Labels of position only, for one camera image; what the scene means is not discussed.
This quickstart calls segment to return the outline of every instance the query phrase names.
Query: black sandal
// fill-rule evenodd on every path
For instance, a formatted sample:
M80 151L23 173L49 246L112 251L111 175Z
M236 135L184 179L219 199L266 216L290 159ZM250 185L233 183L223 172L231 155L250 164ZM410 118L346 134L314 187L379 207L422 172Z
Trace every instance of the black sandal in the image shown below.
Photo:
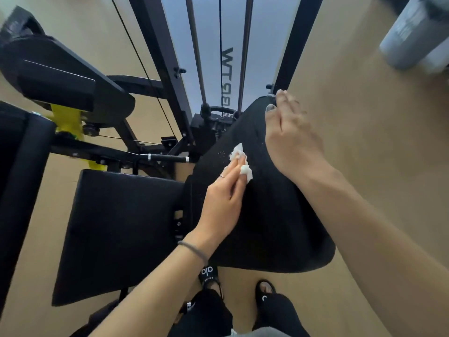
M209 283L217 283L220 288L220 297L223 300L223 292L221 291L221 283L218 279L218 268L216 266L206 266L203 267L201 273L198 275L199 282L203 289L208 289L207 285Z
M268 285L270 285L272 292L270 292L270 293L262 292L261 283L267 283ZM257 307L261 307L262 303L264 302L267 295L272 294L272 293L276 293L276 289L274 288L274 285L267 279L259 280L257 282L257 284L255 285L255 303L256 303Z

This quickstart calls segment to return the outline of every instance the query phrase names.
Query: person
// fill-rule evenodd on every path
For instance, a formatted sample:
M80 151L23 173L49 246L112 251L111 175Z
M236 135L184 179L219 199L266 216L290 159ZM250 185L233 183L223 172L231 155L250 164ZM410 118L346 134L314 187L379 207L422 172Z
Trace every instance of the person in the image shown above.
M279 90L266 112L266 147L279 171L307 198L333 238L369 304L393 336L449 336L449 272L389 223L325 159L321 138L298 101ZM92 332L92 337L228 336L232 315L209 258L239 218L245 159L231 161L206 193L201 218L185 245L152 271ZM202 271L205 286L173 324ZM287 297L261 281L258 316L248 336L308 336Z

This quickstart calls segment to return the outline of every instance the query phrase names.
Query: thumb nail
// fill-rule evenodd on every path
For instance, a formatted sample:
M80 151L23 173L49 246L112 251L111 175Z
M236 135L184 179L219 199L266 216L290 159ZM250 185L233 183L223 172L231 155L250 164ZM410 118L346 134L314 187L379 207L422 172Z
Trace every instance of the thumb nail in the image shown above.
M274 110L275 108L276 108L276 107L275 107L273 104L268 104L267 107L266 107L266 109L265 109L265 112Z

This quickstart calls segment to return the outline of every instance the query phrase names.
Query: cleaning wipe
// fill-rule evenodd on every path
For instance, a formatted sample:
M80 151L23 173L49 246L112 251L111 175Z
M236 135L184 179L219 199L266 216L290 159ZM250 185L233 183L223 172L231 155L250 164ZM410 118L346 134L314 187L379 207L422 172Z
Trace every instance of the cleaning wipe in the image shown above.
M229 155L229 159L232 161L234 158L239 158L240 156L245 156L246 153L243 152L243 144L237 144L234 150L232 150L231 155ZM240 175L246 175L246 184L252 180L252 170L248 165L248 159L245 160L246 164L240 167Z

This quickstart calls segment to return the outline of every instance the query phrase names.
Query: gym equipment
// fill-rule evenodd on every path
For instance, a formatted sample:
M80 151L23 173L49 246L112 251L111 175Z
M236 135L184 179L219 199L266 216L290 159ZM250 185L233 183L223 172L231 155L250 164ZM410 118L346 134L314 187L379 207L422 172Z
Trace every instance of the gym equipment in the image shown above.
M137 285L198 223L204 196L243 143L253 170L235 230L217 249L217 266L305 272L329 263L335 245L301 192L272 164L264 145L264 110L287 89L322 0L301 0L275 83L242 111L203 104L193 114L183 86L189 73L177 64L161 0L129 0L161 81L105 76L56 39L34 16L16 7L0 30L0 70L6 80L42 107L52 120L0 102L0 310L36 200L49 153L91 161L81 172L53 292L54 306ZM253 0L247 0L242 54L244 85ZM186 0L197 73L201 58L192 0ZM126 117L130 93L167 99L182 139L161 137L141 145ZM128 151L83 141L114 127ZM173 162L195 162L186 182L173 181ZM133 174L122 174L121 169ZM138 175L143 170L148 176ZM183 211L174 219L174 212Z

